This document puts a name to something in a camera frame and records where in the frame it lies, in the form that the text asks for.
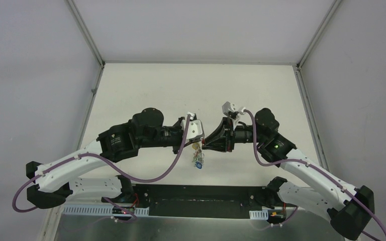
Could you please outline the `red tag key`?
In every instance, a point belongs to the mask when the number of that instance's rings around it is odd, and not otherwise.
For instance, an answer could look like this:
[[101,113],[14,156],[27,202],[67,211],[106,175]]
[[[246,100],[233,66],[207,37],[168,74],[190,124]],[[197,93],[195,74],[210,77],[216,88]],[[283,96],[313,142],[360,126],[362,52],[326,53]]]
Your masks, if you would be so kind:
[[194,150],[199,150],[201,148],[201,143],[200,142],[193,143],[192,148]]

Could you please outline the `metal keyring plate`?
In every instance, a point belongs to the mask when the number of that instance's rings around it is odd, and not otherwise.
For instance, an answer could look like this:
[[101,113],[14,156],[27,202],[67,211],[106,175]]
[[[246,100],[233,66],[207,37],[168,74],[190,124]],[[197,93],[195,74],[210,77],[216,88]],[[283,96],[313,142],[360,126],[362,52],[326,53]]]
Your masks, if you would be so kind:
[[199,150],[194,150],[194,151],[195,152],[192,159],[194,166],[195,166],[195,163],[202,163],[202,165],[204,166],[204,154],[202,151],[202,147]]

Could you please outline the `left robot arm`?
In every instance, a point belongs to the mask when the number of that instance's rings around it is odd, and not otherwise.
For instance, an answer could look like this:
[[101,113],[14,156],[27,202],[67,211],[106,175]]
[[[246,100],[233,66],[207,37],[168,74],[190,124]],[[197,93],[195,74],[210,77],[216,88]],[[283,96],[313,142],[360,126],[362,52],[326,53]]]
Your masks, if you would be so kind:
[[57,161],[26,165],[33,185],[27,188],[27,200],[40,209],[60,206],[68,200],[116,198],[121,203],[133,197],[134,177],[120,171],[110,178],[84,178],[100,167],[114,168],[119,161],[136,157],[141,148],[172,147],[177,158],[189,141],[204,137],[202,122],[189,113],[172,126],[163,124],[163,113],[146,108],[124,124],[110,127],[84,148]]

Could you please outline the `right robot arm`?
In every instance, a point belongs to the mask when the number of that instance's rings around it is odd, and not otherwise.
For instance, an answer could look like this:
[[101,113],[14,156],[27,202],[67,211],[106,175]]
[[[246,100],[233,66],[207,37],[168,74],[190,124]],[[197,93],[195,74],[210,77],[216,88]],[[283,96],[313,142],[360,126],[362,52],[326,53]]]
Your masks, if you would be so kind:
[[220,125],[202,142],[202,148],[231,152],[237,143],[251,143],[257,163],[276,166],[306,183],[297,187],[275,177],[264,188],[266,206],[281,202],[308,210],[330,223],[344,238],[357,240],[374,214],[373,191],[355,187],[315,165],[278,131],[279,122],[268,108],[251,113],[252,123],[237,122],[240,112],[225,111]]

